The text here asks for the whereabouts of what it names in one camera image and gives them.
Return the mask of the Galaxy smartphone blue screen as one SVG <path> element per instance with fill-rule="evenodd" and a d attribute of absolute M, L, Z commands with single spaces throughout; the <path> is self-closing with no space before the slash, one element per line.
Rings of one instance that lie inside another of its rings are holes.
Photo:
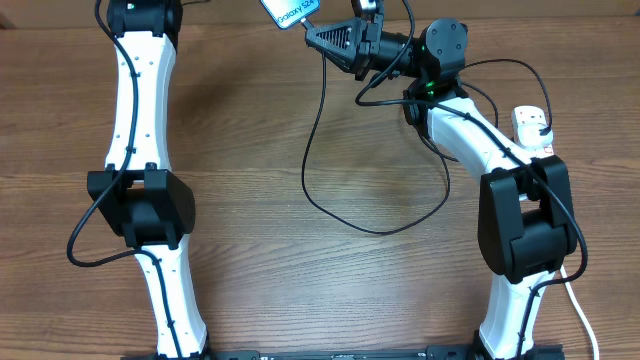
<path fill-rule="evenodd" d="M 261 0 L 276 26 L 288 29 L 320 8 L 319 0 Z"/>

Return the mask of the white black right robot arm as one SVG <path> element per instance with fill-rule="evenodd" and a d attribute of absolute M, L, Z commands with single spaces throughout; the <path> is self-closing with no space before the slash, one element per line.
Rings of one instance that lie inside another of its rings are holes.
<path fill-rule="evenodd" d="M 325 62 L 368 87 L 391 74 L 411 85 L 398 103 L 407 123 L 440 157 L 452 155 L 478 181 L 477 239 L 493 274 L 487 313 L 469 359 L 560 359 L 561 346 L 533 337 L 545 290 L 566 284 L 565 258 L 587 249 L 574 215 L 566 164 L 542 145 L 511 141 L 486 120 L 464 90 L 468 29 L 453 18 L 422 32 L 383 30 L 381 14 L 307 25 L 305 41 Z"/>

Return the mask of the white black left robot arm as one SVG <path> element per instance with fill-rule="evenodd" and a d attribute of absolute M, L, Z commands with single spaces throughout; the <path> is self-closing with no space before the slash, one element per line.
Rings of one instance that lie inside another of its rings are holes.
<path fill-rule="evenodd" d="M 111 1 L 99 23 L 118 60 L 116 113 L 104 167 L 88 174 L 87 190 L 144 274 L 157 326 L 155 359 L 209 356 L 188 255 L 195 198 L 172 171 L 167 140 L 182 15 L 175 0 Z"/>

